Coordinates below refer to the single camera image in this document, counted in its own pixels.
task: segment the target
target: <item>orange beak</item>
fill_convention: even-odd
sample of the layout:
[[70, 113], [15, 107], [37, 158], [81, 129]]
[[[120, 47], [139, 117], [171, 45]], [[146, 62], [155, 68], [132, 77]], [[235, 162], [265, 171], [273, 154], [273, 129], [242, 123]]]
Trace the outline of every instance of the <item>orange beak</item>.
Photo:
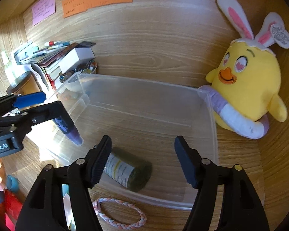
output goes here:
[[233, 84], [237, 80], [237, 77], [231, 73], [230, 67], [222, 69], [218, 74], [218, 78], [224, 84]]

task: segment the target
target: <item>white box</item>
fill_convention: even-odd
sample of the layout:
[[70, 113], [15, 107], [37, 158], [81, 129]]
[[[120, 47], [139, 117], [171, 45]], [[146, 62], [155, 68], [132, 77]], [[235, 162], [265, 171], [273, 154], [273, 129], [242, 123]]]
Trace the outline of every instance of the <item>white box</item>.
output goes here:
[[74, 48], [59, 63], [62, 73], [74, 70], [79, 64], [86, 64], [95, 58], [91, 48]]

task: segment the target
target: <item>plush toy eyebrow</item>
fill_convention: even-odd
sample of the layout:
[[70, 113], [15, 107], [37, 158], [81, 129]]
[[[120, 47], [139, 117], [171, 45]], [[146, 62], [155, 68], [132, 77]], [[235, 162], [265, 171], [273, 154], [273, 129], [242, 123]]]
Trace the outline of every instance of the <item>plush toy eyebrow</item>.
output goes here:
[[247, 49], [247, 51], [251, 52], [251, 54], [253, 55], [253, 57], [255, 57], [254, 52], [252, 52], [250, 49]]

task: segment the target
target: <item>plush toy eye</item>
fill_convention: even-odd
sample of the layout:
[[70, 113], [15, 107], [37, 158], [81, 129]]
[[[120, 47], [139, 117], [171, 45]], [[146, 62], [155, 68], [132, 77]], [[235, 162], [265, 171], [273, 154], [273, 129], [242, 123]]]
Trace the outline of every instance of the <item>plush toy eye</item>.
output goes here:
[[236, 72], [242, 72], [247, 66], [247, 57], [240, 56], [235, 62], [234, 69]]
[[228, 61], [228, 59], [229, 59], [229, 56], [230, 56], [230, 54], [229, 54], [229, 52], [225, 55], [225, 58], [224, 58], [224, 63], [223, 63], [223, 65], [225, 66], [226, 65], [226, 63], [227, 63], [227, 61]]

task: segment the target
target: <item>screw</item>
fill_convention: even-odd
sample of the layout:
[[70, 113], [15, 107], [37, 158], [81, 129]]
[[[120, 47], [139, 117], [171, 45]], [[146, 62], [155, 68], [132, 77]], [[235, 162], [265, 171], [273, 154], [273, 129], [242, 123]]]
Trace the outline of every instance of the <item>screw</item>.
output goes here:
[[211, 163], [211, 161], [209, 159], [207, 159], [207, 158], [202, 159], [201, 162], [204, 165], [209, 165]]
[[14, 132], [16, 129], [17, 129], [17, 127], [11, 127], [11, 128], [9, 129], [9, 131], [10, 131], [10, 132]]
[[243, 169], [242, 166], [239, 165], [239, 164], [234, 165], [234, 168], [235, 168], [235, 170], [237, 170], [237, 171], [241, 171], [241, 170]]
[[52, 169], [52, 165], [51, 165], [51, 164], [48, 164], [48, 165], [46, 165], [46, 166], [44, 167], [44, 169], [45, 169], [46, 171], [51, 170], [51, 169]]
[[86, 162], [86, 160], [83, 159], [83, 158], [80, 158], [80, 159], [78, 159], [78, 160], [76, 161], [76, 163], [77, 163], [78, 165], [84, 164], [85, 162]]

